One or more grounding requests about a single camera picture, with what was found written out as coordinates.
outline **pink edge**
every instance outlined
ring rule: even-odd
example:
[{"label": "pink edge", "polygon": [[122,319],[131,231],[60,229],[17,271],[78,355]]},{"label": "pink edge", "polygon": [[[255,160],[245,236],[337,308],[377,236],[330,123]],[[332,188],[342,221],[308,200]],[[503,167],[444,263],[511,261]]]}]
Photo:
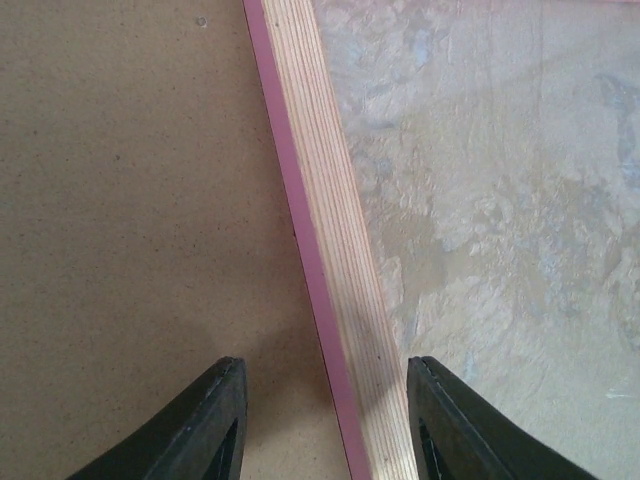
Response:
[{"label": "pink edge", "polygon": [[293,134],[271,50],[262,2],[244,0],[244,9],[351,478],[371,479],[356,400],[349,383],[342,342],[324,278],[320,250],[298,166]]}]

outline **pink painted side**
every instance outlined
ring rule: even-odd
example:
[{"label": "pink painted side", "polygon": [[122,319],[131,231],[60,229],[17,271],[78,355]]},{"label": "pink painted side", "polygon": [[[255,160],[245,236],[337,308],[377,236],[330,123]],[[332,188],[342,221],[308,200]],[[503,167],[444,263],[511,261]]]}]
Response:
[{"label": "pink painted side", "polygon": [[304,191],[302,174],[298,167],[293,134],[271,51],[262,2],[244,0],[244,8],[351,478],[370,479],[371,473],[358,420],[356,400],[349,383],[347,364],[324,278],[320,250]]}]

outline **wooden plank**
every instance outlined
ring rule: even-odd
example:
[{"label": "wooden plank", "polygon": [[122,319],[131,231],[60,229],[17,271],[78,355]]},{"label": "wooden plank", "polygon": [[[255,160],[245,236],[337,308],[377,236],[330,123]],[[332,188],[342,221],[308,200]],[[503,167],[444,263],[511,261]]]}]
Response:
[{"label": "wooden plank", "polygon": [[403,368],[312,2],[245,10],[352,477],[416,478]]}]

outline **wood grain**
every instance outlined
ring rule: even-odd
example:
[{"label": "wood grain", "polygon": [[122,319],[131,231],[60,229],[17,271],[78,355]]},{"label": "wood grain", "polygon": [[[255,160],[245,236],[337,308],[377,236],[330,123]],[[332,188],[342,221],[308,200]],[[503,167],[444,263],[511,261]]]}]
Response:
[{"label": "wood grain", "polygon": [[[262,42],[267,39],[259,38],[260,26],[256,25],[255,19],[252,20],[251,12],[257,8],[256,2],[247,0],[245,8],[265,87],[267,108],[274,126],[276,146],[280,155],[281,150],[286,149],[278,145],[280,135],[276,132],[276,127],[281,127],[278,122],[286,121],[290,125],[295,146],[294,161],[299,169],[319,249],[319,268],[331,304],[330,318],[319,317],[311,284],[310,294],[334,397],[342,394],[336,390],[339,372],[332,370],[329,365],[331,359],[327,358],[331,339],[328,334],[323,338],[321,328],[326,321],[335,322],[337,326],[348,379],[355,391],[356,415],[372,477],[399,480],[416,478],[403,368],[385,314],[312,2],[277,0],[262,3],[264,16],[261,20],[268,30],[286,108],[285,119],[274,111],[277,108],[275,103],[270,105],[270,97],[277,94],[267,92],[266,83],[273,79],[267,78],[268,66],[261,66],[262,57],[266,56]],[[284,162],[286,159],[281,155],[283,172],[287,166]],[[295,176],[289,178],[289,183],[295,181]],[[294,225],[298,231],[299,223],[303,220],[296,218],[294,210],[296,202],[302,200],[292,198],[290,192],[293,188],[295,186],[287,185]],[[310,275],[317,275],[317,271],[311,271],[313,267],[305,262],[305,248],[300,234],[298,241],[309,279]],[[344,412],[341,415],[341,404],[337,401],[336,409],[344,437],[345,415]],[[350,451],[346,443],[353,477],[364,478],[363,469],[354,470],[358,463],[353,458],[357,449]]]}]

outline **red edge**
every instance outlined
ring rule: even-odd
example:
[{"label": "red edge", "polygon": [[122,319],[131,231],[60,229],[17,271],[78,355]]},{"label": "red edge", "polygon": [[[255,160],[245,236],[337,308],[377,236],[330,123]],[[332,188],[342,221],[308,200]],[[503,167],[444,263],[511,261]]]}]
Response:
[{"label": "red edge", "polygon": [[262,3],[260,0],[244,0],[244,9],[351,478],[371,479],[356,400],[349,383],[347,364],[324,278],[320,250],[298,167],[293,134],[271,51]]}]

